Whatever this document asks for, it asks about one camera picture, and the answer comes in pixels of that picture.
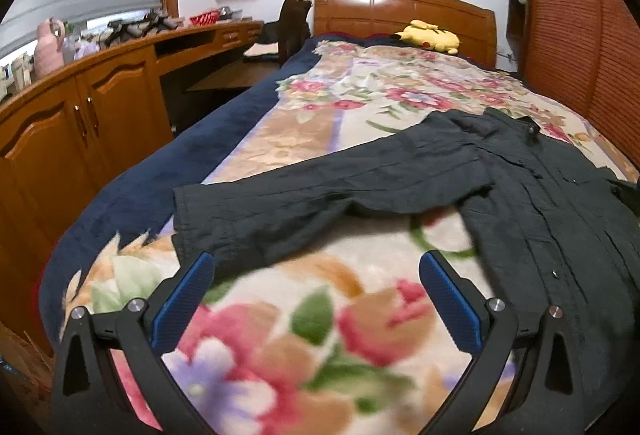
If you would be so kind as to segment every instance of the bed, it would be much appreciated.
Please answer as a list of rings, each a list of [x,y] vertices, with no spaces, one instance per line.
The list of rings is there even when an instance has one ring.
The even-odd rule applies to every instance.
[[[73,307],[119,309],[177,270],[173,187],[237,180],[343,150],[415,125],[433,110],[480,114],[495,107],[530,116],[594,164],[638,178],[586,120],[492,69],[491,11],[458,0],[314,5],[314,37],[279,72],[119,176],[66,232],[40,287],[54,346]],[[389,37],[412,19],[457,33],[460,56]],[[468,363],[417,279],[419,256],[434,248],[491,295],[455,209],[345,217],[305,252],[215,282],[177,351],[163,359],[222,435],[370,433],[373,422],[384,433],[415,434]],[[157,425],[126,360],[113,357],[136,413]],[[513,365],[505,368],[479,424],[495,418],[513,372]]]

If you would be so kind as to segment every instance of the red basket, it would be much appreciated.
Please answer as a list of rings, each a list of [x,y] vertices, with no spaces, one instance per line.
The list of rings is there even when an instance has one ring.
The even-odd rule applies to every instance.
[[[197,27],[201,27],[203,25],[213,25],[220,18],[220,11],[217,9],[211,9],[211,11],[205,11],[196,16],[191,16],[189,21],[196,25]]]

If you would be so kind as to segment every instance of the stuffed toy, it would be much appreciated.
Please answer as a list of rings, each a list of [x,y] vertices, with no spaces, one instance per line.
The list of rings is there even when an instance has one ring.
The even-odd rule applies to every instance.
[[[396,32],[400,40],[422,46],[437,52],[458,54],[460,40],[448,30],[440,30],[437,25],[426,24],[420,20],[412,20],[411,25],[402,32]]]

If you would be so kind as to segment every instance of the metal screw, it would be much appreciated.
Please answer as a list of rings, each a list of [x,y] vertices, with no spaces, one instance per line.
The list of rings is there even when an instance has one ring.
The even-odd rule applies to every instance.
[[[549,307],[549,314],[551,314],[552,318],[561,318],[562,314],[564,314],[562,312],[562,309],[558,306],[558,305],[552,305],[551,307]]]
[[[494,312],[502,312],[505,307],[506,304],[500,298],[491,298],[489,300],[489,309]]]
[[[84,316],[84,307],[74,307],[71,311],[71,317],[74,320],[79,320],[82,316]]]
[[[145,307],[145,301],[142,298],[133,298],[127,303],[127,309],[131,312],[140,312]]]

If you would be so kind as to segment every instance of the wooden desk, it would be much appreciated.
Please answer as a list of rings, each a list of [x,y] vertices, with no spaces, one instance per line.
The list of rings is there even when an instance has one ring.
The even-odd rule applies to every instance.
[[[167,75],[249,46],[263,22],[167,31],[52,73],[0,105],[0,320],[50,350],[31,303],[58,239],[109,181],[173,139]]]
[[[189,91],[246,89],[277,70],[280,70],[277,61],[245,62],[239,59],[210,73],[206,78],[191,86]]]

